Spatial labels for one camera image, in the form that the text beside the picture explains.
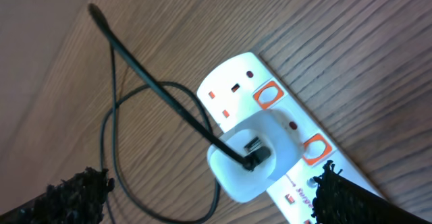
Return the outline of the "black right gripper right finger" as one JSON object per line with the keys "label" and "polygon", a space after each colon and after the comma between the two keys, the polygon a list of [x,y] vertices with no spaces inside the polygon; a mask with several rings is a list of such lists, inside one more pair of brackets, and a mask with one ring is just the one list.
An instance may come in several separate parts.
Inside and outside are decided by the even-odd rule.
{"label": "black right gripper right finger", "polygon": [[317,182],[311,217],[320,224],[429,224],[334,171],[328,160]]}

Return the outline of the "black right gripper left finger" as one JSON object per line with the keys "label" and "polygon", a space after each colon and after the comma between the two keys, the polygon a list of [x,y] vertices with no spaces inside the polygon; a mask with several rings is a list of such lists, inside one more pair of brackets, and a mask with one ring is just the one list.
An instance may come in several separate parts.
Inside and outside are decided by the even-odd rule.
{"label": "black right gripper left finger", "polygon": [[99,224],[108,193],[115,187],[107,172],[87,167],[57,186],[49,185],[44,194],[2,214],[1,223]]}

